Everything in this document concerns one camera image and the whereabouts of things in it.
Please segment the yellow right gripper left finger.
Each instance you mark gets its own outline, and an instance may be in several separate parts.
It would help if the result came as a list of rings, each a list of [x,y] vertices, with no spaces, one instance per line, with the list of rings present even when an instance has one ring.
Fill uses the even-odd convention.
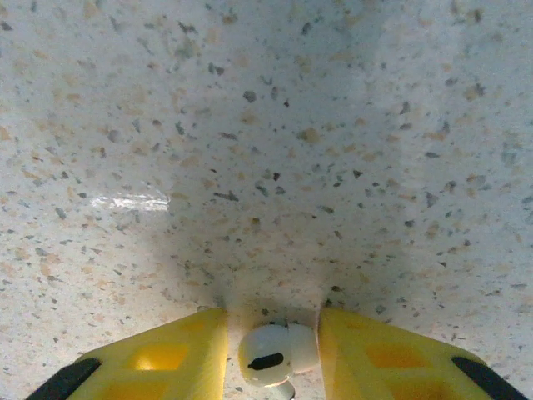
[[[211,308],[93,349],[26,400],[222,400],[227,312]]]

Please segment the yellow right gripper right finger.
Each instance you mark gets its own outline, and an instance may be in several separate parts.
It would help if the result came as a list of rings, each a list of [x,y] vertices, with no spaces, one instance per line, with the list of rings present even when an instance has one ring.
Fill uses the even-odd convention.
[[[326,400],[528,400],[463,348],[337,308],[318,347]]]

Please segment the white earbud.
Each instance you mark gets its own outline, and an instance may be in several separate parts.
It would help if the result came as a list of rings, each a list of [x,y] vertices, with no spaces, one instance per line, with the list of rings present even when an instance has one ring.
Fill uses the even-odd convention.
[[[269,388],[278,400],[294,400],[292,377],[319,363],[316,334],[299,323],[257,327],[240,341],[238,362],[247,384]]]

